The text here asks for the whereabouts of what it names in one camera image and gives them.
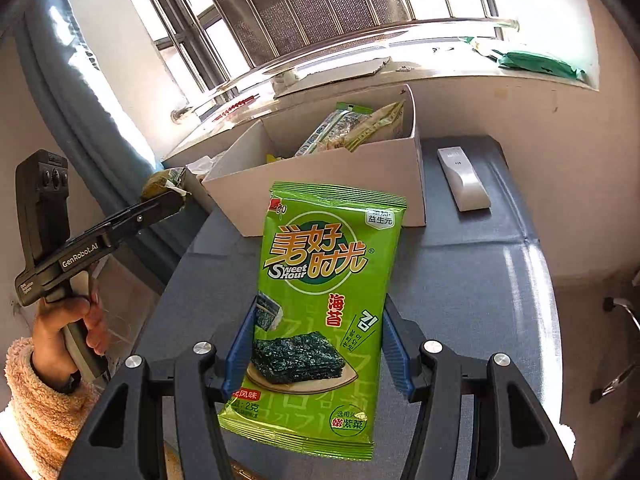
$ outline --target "white remote control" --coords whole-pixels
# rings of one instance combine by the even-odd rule
[[[476,170],[460,146],[439,149],[438,158],[459,211],[485,209],[491,206],[491,200]]]

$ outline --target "wooden plate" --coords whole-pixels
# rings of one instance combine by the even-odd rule
[[[349,363],[344,365],[340,377],[332,379],[314,379],[312,381],[300,381],[299,383],[271,384],[264,378],[253,363],[249,363],[246,369],[246,376],[252,383],[265,390],[292,395],[324,394],[325,392],[340,388],[345,384],[352,383],[358,378],[356,370],[351,368]]]

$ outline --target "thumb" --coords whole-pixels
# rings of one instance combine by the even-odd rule
[[[40,320],[48,332],[57,332],[63,326],[82,319],[88,312],[89,302],[85,298],[66,298],[45,304]]]

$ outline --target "hand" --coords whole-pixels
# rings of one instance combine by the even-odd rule
[[[66,298],[55,303],[40,300],[33,325],[33,367],[47,386],[63,388],[71,374],[78,371],[66,350],[62,327],[79,319],[84,320],[88,334],[86,343],[98,355],[104,355],[111,337],[104,322],[102,300],[97,289],[86,298]]]

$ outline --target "blue gripper pad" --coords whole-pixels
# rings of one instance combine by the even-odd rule
[[[242,326],[231,345],[225,364],[225,381],[222,383],[222,395],[229,400],[233,392],[238,391],[251,359],[254,347],[255,300],[246,314]]]
[[[415,389],[411,381],[409,356],[386,309],[382,313],[382,351],[396,389],[409,399]]]

